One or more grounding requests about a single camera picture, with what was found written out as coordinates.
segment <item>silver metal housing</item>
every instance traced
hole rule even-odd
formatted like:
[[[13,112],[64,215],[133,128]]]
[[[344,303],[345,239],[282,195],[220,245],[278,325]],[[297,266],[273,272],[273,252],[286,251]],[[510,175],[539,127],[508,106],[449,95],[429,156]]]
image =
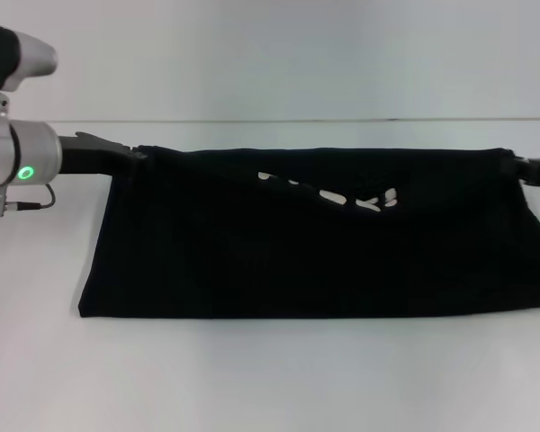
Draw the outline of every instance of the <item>silver metal housing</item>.
[[[26,33],[15,31],[20,42],[20,63],[6,79],[2,90],[13,92],[29,77],[44,77],[53,74],[58,66],[58,56],[54,48]]]
[[[23,179],[17,173],[12,186],[45,185],[60,172],[62,147],[56,132],[43,121],[10,122],[20,141],[20,167],[31,167],[32,176]]]

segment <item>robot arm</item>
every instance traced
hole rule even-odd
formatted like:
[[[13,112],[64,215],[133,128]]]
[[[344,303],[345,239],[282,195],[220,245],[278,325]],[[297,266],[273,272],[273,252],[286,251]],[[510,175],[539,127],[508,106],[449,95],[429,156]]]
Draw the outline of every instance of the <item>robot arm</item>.
[[[12,92],[28,77],[54,73],[56,51],[24,33],[0,27],[0,91]],[[10,185],[46,185],[58,174],[129,173],[137,160],[129,148],[87,134],[59,137],[43,121],[8,117],[10,100],[0,93],[0,217],[7,210],[39,210],[37,203],[6,201]]]

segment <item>drawstring bag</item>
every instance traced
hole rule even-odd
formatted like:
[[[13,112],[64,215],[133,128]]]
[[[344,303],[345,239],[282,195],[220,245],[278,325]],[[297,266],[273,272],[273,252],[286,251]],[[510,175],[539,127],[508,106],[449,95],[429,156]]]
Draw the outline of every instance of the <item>drawstring bag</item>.
[[[83,317],[435,317],[540,307],[514,154],[140,147]]]

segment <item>white printed logo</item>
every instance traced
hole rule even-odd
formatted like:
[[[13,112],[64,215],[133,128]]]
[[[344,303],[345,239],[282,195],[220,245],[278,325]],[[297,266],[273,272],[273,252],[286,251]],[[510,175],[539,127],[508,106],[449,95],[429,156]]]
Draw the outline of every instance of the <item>white printed logo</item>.
[[[270,177],[272,177],[271,174],[268,173],[258,173],[258,178],[260,180],[268,180]],[[288,180],[288,183],[291,185],[298,185],[299,183],[294,180]],[[329,201],[332,201],[333,203],[336,203],[338,205],[344,205],[347,202],[347,198],[344,195],[341,195],[339,193],[334,193],[331,191],[327,191],[325,189],[320,189],[319,194],[322,198],[325,198]],[[374,212],[381,212],[383,208],[390,208],[394,207],[396,204],[398,204],[398,193],[396,192],[396,189],[388,189],[386,192],[384,192],[383,195],[383,202],[378,197],[370,198],[369,200],[355,200],[356,205],[359,207],[362,207],[364,209],[372,210]]]

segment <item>black fabric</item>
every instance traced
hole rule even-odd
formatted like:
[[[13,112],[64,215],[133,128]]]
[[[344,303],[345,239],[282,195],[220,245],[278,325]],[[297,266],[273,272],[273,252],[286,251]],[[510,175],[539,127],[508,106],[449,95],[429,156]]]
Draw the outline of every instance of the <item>black fabric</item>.
[[[112,182],[83,317],[540,307],[540,223],[503,174],[508,150],[137,151],[147,158],[135,177]],[[391,189],[397,203],[386,207]],[[356,205],[375,197],[380,211]]]

